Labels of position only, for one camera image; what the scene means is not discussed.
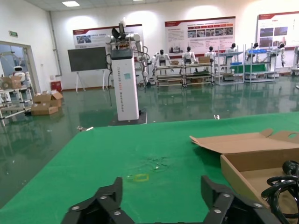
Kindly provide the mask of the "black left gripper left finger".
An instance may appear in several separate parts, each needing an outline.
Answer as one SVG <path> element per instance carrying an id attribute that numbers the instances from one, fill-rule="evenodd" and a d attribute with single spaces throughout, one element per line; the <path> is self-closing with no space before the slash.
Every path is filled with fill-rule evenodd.
<path id="1" fill-rule="evenodd" d="M 121 209 L 123 179 L 100 187 L 96 193 L 69 208 L 63 224 L 133 224 L 133 219 Z"/>

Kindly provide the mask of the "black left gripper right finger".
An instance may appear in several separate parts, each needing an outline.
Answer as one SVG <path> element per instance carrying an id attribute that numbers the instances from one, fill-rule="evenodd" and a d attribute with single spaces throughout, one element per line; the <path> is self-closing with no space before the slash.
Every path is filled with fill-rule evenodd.
<path id="1" fill-rule="evenodd" d="M 234 193 L 226 185 L 201 176 L 201 196 L 209 208 L 204 224 L 279 224 L 261 203 Z"/>

